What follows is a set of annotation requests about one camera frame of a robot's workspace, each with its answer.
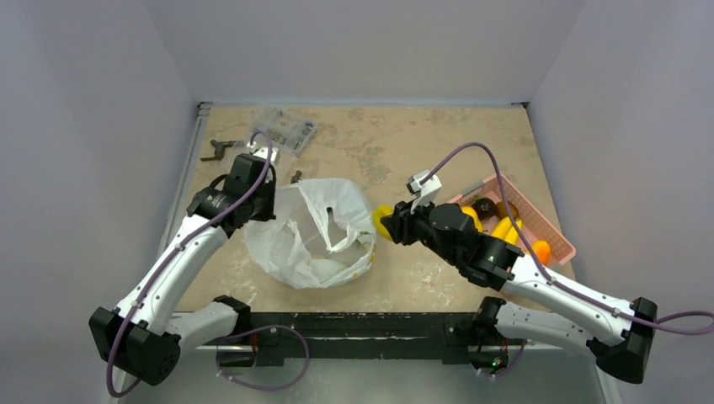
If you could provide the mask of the yellow green fake starfruit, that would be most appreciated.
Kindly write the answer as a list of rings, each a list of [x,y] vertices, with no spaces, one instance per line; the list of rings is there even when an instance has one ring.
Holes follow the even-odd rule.
[[[380,205],[376,207],[371,215],[373,225],[376,232],[382,238],[392,242],[392,236],[381,220],[385,217],[391,216],[393,214],[393,208],[389,205]]]

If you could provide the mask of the dark purple fake fruit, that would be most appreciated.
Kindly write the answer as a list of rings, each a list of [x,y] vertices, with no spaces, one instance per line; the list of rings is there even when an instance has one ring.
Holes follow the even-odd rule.
[[[472,208],[476,211],[480,221],[488,220],[497,213],[497,204],[490,198],[482,197],[472,203]]]

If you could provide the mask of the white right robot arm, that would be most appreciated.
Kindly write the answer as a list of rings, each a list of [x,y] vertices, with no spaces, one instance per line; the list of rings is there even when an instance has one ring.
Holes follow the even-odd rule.
[[[601,370],[628,383],[643,382],[654,337],[648,324],[658,312],[654,302],[600,295],[570,279],[557,285],[555,273],[538,269],[515,245],[479,231],[457,204],[413,208],[401,202],[380,207],[373,221],[387,239],[422,243],[477,286],[523,296],[574,321],[593,333],[587,345]]]

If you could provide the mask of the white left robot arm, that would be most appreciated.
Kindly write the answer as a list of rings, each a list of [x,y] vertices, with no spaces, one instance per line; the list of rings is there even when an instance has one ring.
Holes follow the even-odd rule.
[[[198,272],[236,230],[275,218],[276,158],[266,146],[237,155],[229,173],[194,195],[176,237],[140,283],[113,309],[99,307],[90,316],[108,382],[121,369],[155,386],[191,349],[220,337],[231,344],[248,339],[250,309],[230,296],[215,298],[188,319],[171,317]]]

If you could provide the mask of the white plastic bag lemon print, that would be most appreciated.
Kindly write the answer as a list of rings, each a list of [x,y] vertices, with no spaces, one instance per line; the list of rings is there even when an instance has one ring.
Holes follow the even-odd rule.
[[[279,186],[275,219],[246,225],[253,261],[294,289],[326,289],[367,273],[377,232],[372,206],[345,178],[318,178]]]

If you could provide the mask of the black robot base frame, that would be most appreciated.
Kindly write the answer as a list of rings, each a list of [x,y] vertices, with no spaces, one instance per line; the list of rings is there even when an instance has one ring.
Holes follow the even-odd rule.
[[[281,366],[305,357],[486,364],[492,354],[516,353],[521,341],[470,312],[254,312],[213,344],[243,346],[257,366]]]

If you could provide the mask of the yellow fake lemon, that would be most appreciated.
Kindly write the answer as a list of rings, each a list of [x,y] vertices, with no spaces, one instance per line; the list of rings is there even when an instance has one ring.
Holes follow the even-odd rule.
[[[461,211],[462,211],[465,215],[468,215],[469,217],[471,217],[471,218],[473,219],[474,226],[475,226],[475,228],[477,229],[477,231],[483,232],[482,222],[481,222],[481,220],[479,219],[479,217],[478,217],[478,215],[477,215],[477,212],[475,211],[474,208],[472,208],[471,206],[462,206],[462,207],[461,207]]]

